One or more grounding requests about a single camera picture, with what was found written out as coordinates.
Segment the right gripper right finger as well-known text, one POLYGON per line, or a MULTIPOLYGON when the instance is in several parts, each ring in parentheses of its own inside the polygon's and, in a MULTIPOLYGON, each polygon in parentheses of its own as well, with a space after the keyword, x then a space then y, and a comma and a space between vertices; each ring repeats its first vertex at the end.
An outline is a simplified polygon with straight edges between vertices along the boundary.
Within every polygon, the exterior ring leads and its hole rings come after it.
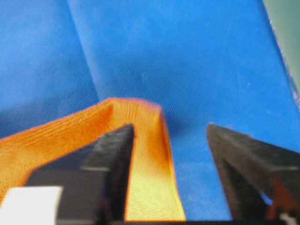
POLYGON ((215 124, 206 132, 232 225, 299 224, 299 153, 215 124))

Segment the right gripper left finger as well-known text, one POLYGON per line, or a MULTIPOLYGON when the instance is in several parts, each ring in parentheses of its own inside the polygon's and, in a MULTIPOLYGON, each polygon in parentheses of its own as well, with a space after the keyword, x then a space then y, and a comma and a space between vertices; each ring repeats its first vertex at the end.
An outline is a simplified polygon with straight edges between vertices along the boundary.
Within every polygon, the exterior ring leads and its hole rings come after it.
POLYGON ((98 225, 122 220, 134 143, 124 125, 73 153, 35 169, 8 190, 3 225, 98 225))

